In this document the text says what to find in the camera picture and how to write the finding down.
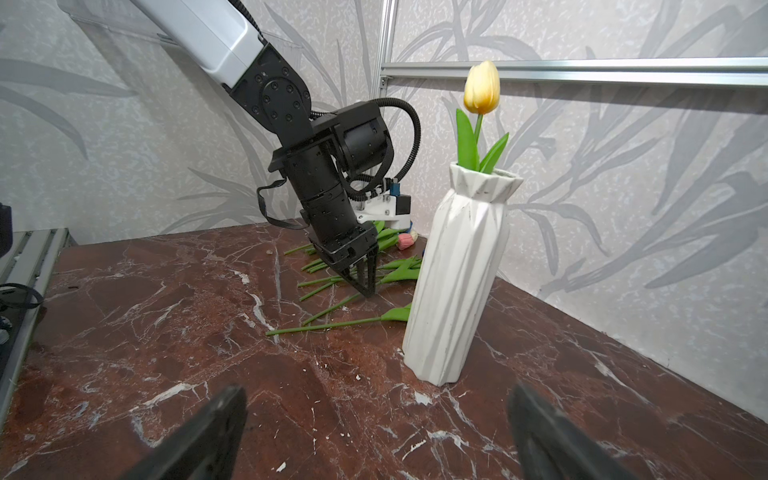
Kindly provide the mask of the white ribbed ceramic vase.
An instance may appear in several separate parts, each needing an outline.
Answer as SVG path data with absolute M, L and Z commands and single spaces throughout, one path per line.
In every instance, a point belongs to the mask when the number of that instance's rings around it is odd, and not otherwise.
M 435 386 L 458 381 L 508 241 L 507 201 L 523 179 L 450 166 L 406 325 L 405 365 Z

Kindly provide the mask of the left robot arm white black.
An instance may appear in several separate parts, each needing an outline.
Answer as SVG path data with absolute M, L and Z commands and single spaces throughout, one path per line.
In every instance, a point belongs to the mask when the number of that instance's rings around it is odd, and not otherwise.
M 307 230 L 322 262 L 360 294 L 376 290 L 377 231 L 360 222 L 353 202 L 391 193 L 409 172 L 421 143 L 415 109 L 374 98 L 315 112 L 299 73 L 265 38 L 239 1 L 138 1 L 136 7 L 181 46 L 280 148 L 268 167 L 291 184 L 302 222 L 270 224 Z

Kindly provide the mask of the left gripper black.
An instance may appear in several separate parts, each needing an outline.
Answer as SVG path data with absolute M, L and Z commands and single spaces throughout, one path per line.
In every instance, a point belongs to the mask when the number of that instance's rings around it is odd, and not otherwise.
M 360 223 L 346 197 L 318 198 L 310 203 L 310 240 L 323 261 L 362 296 L 376 291 L 378 231 Z

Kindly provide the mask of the white tulip flower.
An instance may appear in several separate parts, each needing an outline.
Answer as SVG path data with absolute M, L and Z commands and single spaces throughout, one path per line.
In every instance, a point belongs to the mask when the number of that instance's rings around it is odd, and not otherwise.
M 411 312 L 411 304 L 408 304 L 404 307 L 398 307 L 398 308 L 392 308 L 385 312 L 383 315 L 378 317 L 372 317 L 372 318 L 366 318 L 366 319 L 358 319 L 358 320 L 351 320 L 351 321 L 345 321 L 345 322 L 334 322 L 334 323 L 326 323 L 321 325 L 310 325 L 310 326 L 304 326 L 304 327 L 296 327 L 296 328 L 288 328 L 288 329 L 281 329 L 281 330 L 272 330 L 266 333 L 267 336 L 277 336 L 277 335 L 284 335 L 284 334 L 292 334 L 292 333 L 303 333 L 303 332 L 310 332 L 310 331 L 324 331 L 324 330 L 330 330 L 335 328 L 343 328 L 343 327 L 351 327 L 351 326 L 357 326 L 357 325 L 363 325 L 363 324 L 369 324 L 369 323 L 377 323 L 377 322 L 404 322 L 406 323 L 409 319 L 409 315 Z

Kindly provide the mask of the yellow tulip flower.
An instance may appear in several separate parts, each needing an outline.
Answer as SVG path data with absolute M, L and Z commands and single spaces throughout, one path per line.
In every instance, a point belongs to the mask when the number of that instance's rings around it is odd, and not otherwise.
M 493 174 L 507 147 L 509 134 L 505 133 L 481 157 L 478 141 L 483 118 L 499 104 L 501 79 L 496 65 L 486 60 L 470 68 L 465 82 L 464 110 L 456 110 L 457 164 L 459 167 L 483 174 Z

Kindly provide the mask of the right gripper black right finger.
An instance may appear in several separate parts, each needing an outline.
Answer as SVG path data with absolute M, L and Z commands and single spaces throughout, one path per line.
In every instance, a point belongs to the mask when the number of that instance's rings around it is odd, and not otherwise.
M 519 382 L 506 407 L 526 479 L 633 479 L 559 409 Z

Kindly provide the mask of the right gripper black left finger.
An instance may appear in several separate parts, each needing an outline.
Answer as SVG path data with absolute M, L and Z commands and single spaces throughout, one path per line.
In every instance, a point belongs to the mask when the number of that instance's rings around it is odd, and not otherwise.
M 230 479 L 247 419 L 247 396 L 229 385 L 146 455 L 124 479 Z

